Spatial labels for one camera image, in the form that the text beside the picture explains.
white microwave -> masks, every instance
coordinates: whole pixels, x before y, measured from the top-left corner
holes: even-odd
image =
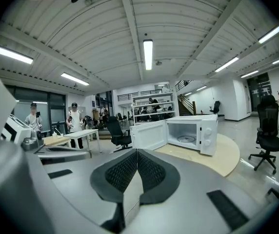
[[[216,151],[218,115],[180,116],[130,127],[133,148],[154,150],[167,143],[199,150],[213,156]]]

round table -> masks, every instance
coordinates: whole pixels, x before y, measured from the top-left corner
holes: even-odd
[[[155,151],[183,158],[210,167],[222,176],[229,175],[239,162],[239,148],[227,136],[217,135],[217,150],[213,156],[202,155],[200,151],[167,144]]]

black slot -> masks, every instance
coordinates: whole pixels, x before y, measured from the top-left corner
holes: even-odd
[[[232,231],[248,222],[248,218],[222,191],[209,192],[207,195]]]
[[[72,171],[70,171],[69,169],[66,169],[66,170],[62,170],[62,171],[58,171],[58,172],[49,173],[48,176],[50,177],[50,179],[53,179],[53,178],[65,176],[65,175],[71,174],[71,173],[72,173]]]

table leg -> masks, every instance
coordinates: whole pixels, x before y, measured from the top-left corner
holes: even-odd
[[[96,139],[97,139],[97,145],[99,146],[99,151],[101,153],[101,150],[100,150],[100,137],[99,137],[99,132],[96,131]]]
[[[87,143],[87,150],[91,151],[90,146],[89,146],[89,135],[86,136],[86,143]]]
[[[79,147],[79,143],[78,143],[78,139],[77,138],[75,139],[75,143],[76,143],[76,148],[79,149],[80,147]]]

chair headrest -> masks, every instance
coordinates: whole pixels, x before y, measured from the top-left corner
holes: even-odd
[[[261,105],[262,106],[271,106],[275,105],[276,101],[274,96],[262,96],[261,98]]]

